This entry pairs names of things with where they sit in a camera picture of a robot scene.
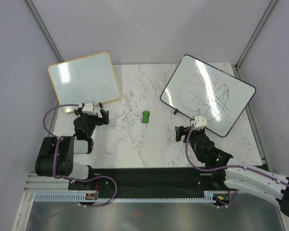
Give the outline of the green whiteboard eraser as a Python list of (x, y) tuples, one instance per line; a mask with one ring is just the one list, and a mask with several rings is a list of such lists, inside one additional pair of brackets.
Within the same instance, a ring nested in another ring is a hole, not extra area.
[(148, 123), (149, 122), (149, 116), (150, 116), (149, 111), (143, 111), (142, 123)]

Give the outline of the black-framed whiteboard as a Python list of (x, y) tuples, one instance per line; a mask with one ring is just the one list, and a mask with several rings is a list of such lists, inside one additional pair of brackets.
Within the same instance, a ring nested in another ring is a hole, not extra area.
[(226, 137), (255, 93), (251, 84), (186, 54), (160, 100), (190, 119), (204, 116), (208, 130)]

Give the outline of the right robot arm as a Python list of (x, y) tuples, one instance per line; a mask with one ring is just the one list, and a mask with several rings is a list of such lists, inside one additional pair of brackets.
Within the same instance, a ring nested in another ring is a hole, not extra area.
[(210, 179), (213, 188), (221, 190), (227, 187), (254, 195), (275, 205), (289, 217), (289, 177), (248, 165), (218, 149), (204, 129), (175, 127), (175, 140), (183, 141), (186, 148), (192, 148), (197, 160), (205, 164), (205, 167), (197, 167), (189, 160), (193, 168), (216, 173)]

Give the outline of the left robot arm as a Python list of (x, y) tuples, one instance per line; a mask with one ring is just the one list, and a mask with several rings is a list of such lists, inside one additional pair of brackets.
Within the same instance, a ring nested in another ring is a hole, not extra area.
[(95, 176), (89, 174), (92, 168), (74, 161), (77, 154), (90, 154), (93, 150), (92, 134), (97, 126), (109, 124), (109, 111), (100, 110), (88, 115), (78, 109), (78, 117), (73, 121), (75, 134), (64, 137), (45, 137), (37, 160), (35, 172), (38, 176), (79, 180), (80, 186), (86, 190), (96, 184)]

